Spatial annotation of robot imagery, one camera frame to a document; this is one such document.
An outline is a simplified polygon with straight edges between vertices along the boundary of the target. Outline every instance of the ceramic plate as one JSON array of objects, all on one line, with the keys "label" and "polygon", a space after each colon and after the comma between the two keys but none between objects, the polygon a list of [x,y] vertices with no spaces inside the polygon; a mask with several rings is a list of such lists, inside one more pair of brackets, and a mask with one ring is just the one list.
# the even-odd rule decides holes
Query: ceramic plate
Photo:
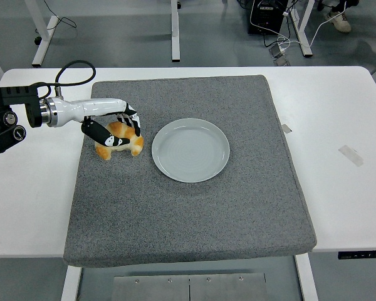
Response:
[{"label": "ceramic plate", "polygon": [[224,133],[202,119],[179,119],[155,136],[152,156],[156,166],[180,182],[201,182],[226,166],[230,146]]}]

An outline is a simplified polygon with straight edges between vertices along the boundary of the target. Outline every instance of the white cable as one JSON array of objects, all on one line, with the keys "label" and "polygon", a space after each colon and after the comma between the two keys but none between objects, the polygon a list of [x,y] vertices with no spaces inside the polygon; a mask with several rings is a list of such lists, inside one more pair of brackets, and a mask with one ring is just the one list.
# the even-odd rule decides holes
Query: white cable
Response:
[{"label": "white cable", "polygon": [[269,28],[265,28],[265,27],[262,27],[262,26],[259,26],[259,25],[256,25],[256,24],[253,24],[252,23],[252,13],[253,13],[253,7],[252,7],[252,10],[251,10],[251,15],[250,15],[250,17],[249,17],[249,22],[251,23],[251,25],[253,25],[253,26],[255,26],[255,27],[258,27],[258,28],[261,28],[261,29],[265,29],[265,30],[268,30],[268,31],[271,31],[272,33],[275,33],[275,34],[277,34],[277,35],[279,35],[279,36],[282,36],[284,39],[286,39],[286,40],[290,40],[289,38],[287,38],[285,35],[283,35],[283,34],[281,34],[281,33],[278,33],[278,32],[275,32],[274,30],[272,30],[272,29],[269,29]]},{"label": "white cable", "polygon": [[332,17],[331,19],[329,19],[329,20],[327,20],[327,21],[325,21],[325,22],[323,22],[322,24],[320,24],[319,25],[319,27],[318,27],[318,29],[316,30],[316,33],[315,33],[315,35],[313,36],[313,39],[312,39],[312,41],[311,41],[311,43],[310,43],[310,45],[309,45],[309,47],[311,47],[312,46],[312,44],[313,44],[313,41],[315,40],[315,38],[316,38],[316,35],[318,34],[318,31],[319,31],[319,28],[323,25],[323,24],[326,24],[327,22],[330,22],[331,20],[333,20],[333,19],[335,19],[335,18],[337,18],[338,16],[341,16],[344,12],[345,12],[345,10],[347,9],[347,2],[345,1],[344,2],[344,10],[342,11],[342,12],[340,12],[339,14],[337,14],[337,15],[335,15],[334,17]]},{"label": "white cable", "polygon": [[281,49],[281,51],[284,51],[284,50],[286,50],[288,47],[291,46],[291,42],[295,42],[295,43],[298,43],[298,44],[303,45],[303,46],[309,46],[309,47],[311,47],[312,44],[313,44],[313,42],[314,42],[314,40],[315,40],[315,38],[316,38],[316,35],[318,34],[318,31],[319,31],[320,27],[321,27],[322,25],[326,24],[327,22],[330,22],[331,20],[333,20],[333,19],[335,19],[335,18],[341,16],[341,15],[345,12],[346,9],[347,9],[347,2],[345,1],[345,2],[344,2],[344,10],[343,10],[342,12],[340,12],[340,13],[337,14],[336,16],[332,17],[331,19],[329,19],[329,20],[327,20],[327,21],[325,21],[325,22],[322,22],[322,23],[319,25],[318,29],[316,30],[315,35],[314,35],[313,38],[312,38],[312,41],[311,41],[310,45],[304,45],[304,44],[302,44],[301,42],[296,41],[296,40],[291,41],[289,38],[287,38],[285,35],[283,35],[283,34],[281,34],[281,33],[278,33],[278,32],[276,32],[276,31],[274,31],[274,30],[272,30],[272,29],[269,29],[269,28],[265,28],[265,27],[262,27],[262,26],[259,26],[259,25],[256,25],[256,24],[253,24],[253,23],[252,23],[252,12],[253,12],[253,9],[251,10],[251,15],[250,15],[250,17],[249,17],[249,22],[251,23],[251,25],[253,25],[253,26],[255,26],[255,27],[258,27],[258,28],[261,28],[261,29],[265,29],[265,30],[271,31],[272,33],[277,34],[277,35],[279,36],[278,38],[283,37],[286,41],[281,42],[281,43],[278,43],[278,44],[279,44],[279,45],[282,45],[282,44],[288,44],[288,46],[287,46],[286,48]]}]

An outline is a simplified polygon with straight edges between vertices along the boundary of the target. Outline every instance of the tape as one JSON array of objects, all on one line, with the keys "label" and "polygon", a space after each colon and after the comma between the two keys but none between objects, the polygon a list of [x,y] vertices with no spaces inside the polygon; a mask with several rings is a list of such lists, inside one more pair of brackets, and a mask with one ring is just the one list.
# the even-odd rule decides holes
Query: tape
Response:
[{"label": "tape", "polygon": [[353,162],[356,166],[360,167],[363,164],[363,158],[357,154],[355,150],[351,147],[345,145],[338,150],[341,152],[345,157],[347,157],[351,162]]},{"label": "tape", "polygon": [[288,127],[288,125],[286,125],[286,124],[283,124],[283,125],[281,126],[281,128],[283,129],[283,132],[286,133],[286,134],[292,132],[292,130],[291,130],[291,129]]}]

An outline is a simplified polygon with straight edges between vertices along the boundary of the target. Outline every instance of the table leg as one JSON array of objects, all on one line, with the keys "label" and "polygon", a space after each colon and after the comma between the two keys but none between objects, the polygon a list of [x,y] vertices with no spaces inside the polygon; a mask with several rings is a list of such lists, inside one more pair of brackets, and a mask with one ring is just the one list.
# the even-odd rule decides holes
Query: table leg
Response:
[{"label": "table leg", "polygon": [[300,279],[302,298],[304,301],[318,301],[311,263],[307,253],[295,255],[296,270]]},{"label": "table leg", "polygon": [[82,268],[68,266],[61,301],[75,301],[80,286]]},{"label": "table leg", "polygon": [[298,37],[298,41],[301,43],[301,50],[302,54],[305,57],[311,57],[313,55],[311,51],[311,47],[308,42],[308,38],[305,34],[305,28],[306,24],[308,23],[310,14],[312,12],[313,5],[315,3],[315,0],[308,0],[308,5],[306,6],[305,13],[302,17],[302,21],[300,23],[300,17],[298,16],[297,10],[294,8],[291,10],[291,20],[294,24],[294,29],[296,32],[296,35]]},{"label": "table leg", "polygon": [[171,0],[171,58],[180,61],[180,29],[177,0]]},{"label": "table leg", "polygon": [[41,11],[39,10],[38,5],[36,4],[36,0],[24,0],[26,6],[28,7],[29,13],[32,15],[33,21],[35,23],[36,29],[38,30],[40,36],[42,37],[42,41],[39,45],[39,48],[35,54],[35,58],[33,59],[32,66],[40,67],[42,65],[44,56],[48,50],[51,38],[55,33],[58,17],[52,16],[50,18],[49,24],[46,27],[44,23]]}]

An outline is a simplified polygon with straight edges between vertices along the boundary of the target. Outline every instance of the gray cushion pad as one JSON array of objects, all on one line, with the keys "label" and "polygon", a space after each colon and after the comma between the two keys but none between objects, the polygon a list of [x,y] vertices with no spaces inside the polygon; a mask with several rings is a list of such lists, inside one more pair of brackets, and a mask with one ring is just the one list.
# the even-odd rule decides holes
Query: gray cushion pad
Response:
[{"label": "gray cushion pad", "polygon": [[[104,161],[85,137],[64,251],[69,265],[284,256],[316,245],[265,77],[100,82],[92,97],[121,98],[137,110],[145,146],[137,157],[114,152]],[[163,126],[188,117],[218,126],[231,148],[220,174],[191,184],[164,175],[151,153]]]}]

